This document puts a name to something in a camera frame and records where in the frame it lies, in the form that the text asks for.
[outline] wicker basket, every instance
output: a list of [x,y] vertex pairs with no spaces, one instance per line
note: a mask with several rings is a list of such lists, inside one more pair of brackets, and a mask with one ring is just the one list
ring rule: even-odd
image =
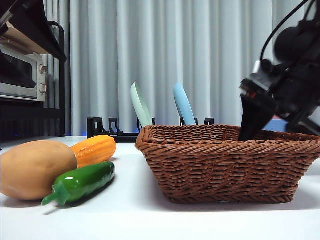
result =
[[320,156],[320,137],[263,130],[243,142],[239,132],[221,124],[146,126],[135,146],[173,203],[291,202]]

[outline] robotic arm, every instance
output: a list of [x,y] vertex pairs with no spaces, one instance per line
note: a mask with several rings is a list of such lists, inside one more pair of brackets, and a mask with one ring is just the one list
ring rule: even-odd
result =
[[[273,35],[308,1],[302,1],[274,29],[253,73],[240,85],[243,90],[240,141],[253,139],[274,115],[286,120],[288,128],[303,128],[304,133],[320,136],[320,127],[309,119],[320,106],[320,0],[310,2],[297,27],[285,29],[277,37],[274,53],[279,64],[263,59]],[[314,3],[314,18],[307,20]]]

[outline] white table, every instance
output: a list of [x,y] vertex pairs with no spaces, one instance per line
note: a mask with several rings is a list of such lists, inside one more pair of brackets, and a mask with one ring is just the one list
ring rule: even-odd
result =
[[[84,137],[53,138],[68,146]],[[3,152],[12,146],[2,145]],[[167,201],[133,143],[118,143],[116,177],[78,206],[1,197],[1,240],[320,240],[320,160],[282,204]]]

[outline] light blue plate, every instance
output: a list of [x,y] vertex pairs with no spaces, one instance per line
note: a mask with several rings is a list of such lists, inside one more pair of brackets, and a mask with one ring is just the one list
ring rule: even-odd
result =
[[195,116],[192,112],[187,94],[180,82],[177,82],[173,88],[174,101],[179,112],[180,118],[183,118],[185,125],[196,125]]

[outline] green pepper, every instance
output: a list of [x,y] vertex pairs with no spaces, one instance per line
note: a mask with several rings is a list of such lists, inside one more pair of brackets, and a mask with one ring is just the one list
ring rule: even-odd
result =
[[111,161],[93,164],[68,171],[52,186],[52,194],[42,200],[42,205],[56,201],[59,205],[75,202],[89,196],[109,183],[115,176],[115,165]]

